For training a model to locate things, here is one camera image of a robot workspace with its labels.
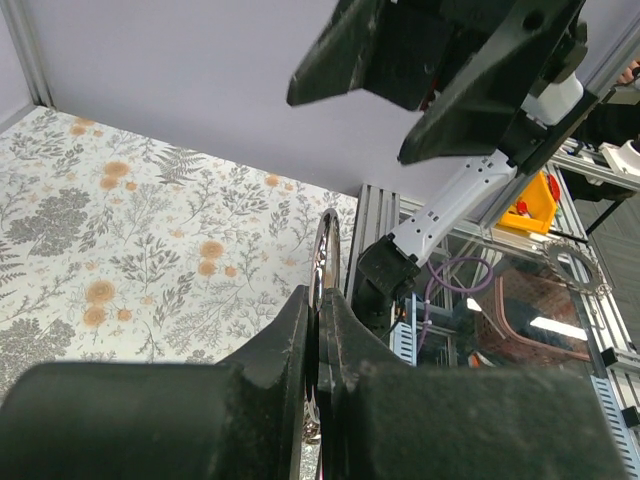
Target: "orange flower print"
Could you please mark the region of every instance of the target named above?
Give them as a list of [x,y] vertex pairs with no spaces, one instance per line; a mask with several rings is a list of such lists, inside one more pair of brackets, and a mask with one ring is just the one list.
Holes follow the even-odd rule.
[[92,306],[84,312],[82,320],[87,327],[99,327],[107,319],[107,314],[102,306]]
[[200,265],[198,265],[198,273],[205,277],[210,277],[211,275],[216,273],[216,264],[209,260],[205,260]]
[[264,183],[267,185],[267,187],[277,187],[280,184],[280,177],[273,174],[267,175],[267,177],[264,179]]
[[124,177],[131,168],[124,162],[109,162],[104,166],[105,175],[111,177]]
[[87,129],[81,127],[80,125],[74,125],[73,127],[71,127],[71,130],[69,130],[69,133],[71,133],[71,135],[75,137],[79,137],[80,135],[84,135],[85,133],[87,133]]
[[213,240],[206,241],[200,247],[200,255],[206,259],[220,258],[224,253],[224,246]]
[[122,308],[118,310],[118,321],[128,322],[132,318],[133,318],[133,313],[131,313],[131,310],[127,310],[126,308]]
[[87,302],[101,305],[110,302],[116,296],[116,287],[107,280],[98,280],[87,289]]
[[100,180],[100,187],[105,190],[113,190],[118,186],[118,183],[119,180],[117,179],[117,177],[104,177],[102,180]]
[[83,127],[90,127],[95,124],[93,120],[89,120],[88,118],[76,117],[76,125],[82,125]]

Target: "light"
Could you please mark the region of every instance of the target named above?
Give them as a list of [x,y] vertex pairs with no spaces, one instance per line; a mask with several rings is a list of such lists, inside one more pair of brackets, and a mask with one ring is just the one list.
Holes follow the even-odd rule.
[[556,332],[567,337],[577,338],[578,340],[584,340],[585,342],[587,341],[587,332],[582,328],[566,325],[549,318],[537,317],[531,322],[531,326]]
[[480,305],[478,305],[478,302],[476,302],[471,297],[467,298],[467,308],[469,310],[473,310],[474,312],[481,312],[482,311],[482,307],[480,307]]

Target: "yellow bin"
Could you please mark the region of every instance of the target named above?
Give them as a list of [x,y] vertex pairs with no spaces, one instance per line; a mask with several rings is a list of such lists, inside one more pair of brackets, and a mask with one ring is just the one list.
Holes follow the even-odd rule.
[[502,216],[498,225],[546,235],[551,228],[553,217],[555,217],[558,208],[553,196],[551,196],[546,175],[539,172],[527,185],[518,201],[527,204],[531,218],[518,215],[516,206],[512,205]]

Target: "cable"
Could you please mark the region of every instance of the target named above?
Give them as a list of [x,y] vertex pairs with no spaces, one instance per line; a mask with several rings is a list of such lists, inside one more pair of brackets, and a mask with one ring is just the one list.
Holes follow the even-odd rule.
[[[440,273],[442,273],[442,271],[445,268],[451,267],[457,263],[462,263],[462,262],[478,262],[487,268],[487,274],[484,276],[484,278],[478,285],[474,287],[469,287],[469,288],[456,287],[454,285],[451,285],[445,282],[442,278],[440,278],[439,275]],[[429,297],[431,296],[431,290],[433,290],[433,287],[435,286],[436,283],[440,284],[443,288],[451,290],[452,292],[470,295],[472,293],[477,293],[481,290],[484,290],[486,287],[489,286],[489,284],[493,280],[493,267],[485,259],[478,258],[478,257],[452,258],[451,260],[447,260],[446,262],[444,262],[437,269],[433,268],[433,265],[431,265],[431,262],[427,262],[427,268],[431,273],[431,278],[429,279],[429,282],[427,283],[427,288],[425,288],[425,291],[424,291],[424,317],[422,320],[422,332],[420,333],[420,340],[418,342],[418,352],[422,348],[422,345],[424,344],[424,341],[427,337],[427,327],[429,325],[429,322],[431,321],[429,320],[429,302],[430,302]]]

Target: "floral pattern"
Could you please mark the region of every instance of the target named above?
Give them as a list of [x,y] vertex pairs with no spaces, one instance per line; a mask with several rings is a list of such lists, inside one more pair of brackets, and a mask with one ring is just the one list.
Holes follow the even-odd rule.
[[45,108],[0,136],[0,184],[0,399],[56,359],[218,361],[308,283],[327,207],[346,271],[356,208]]

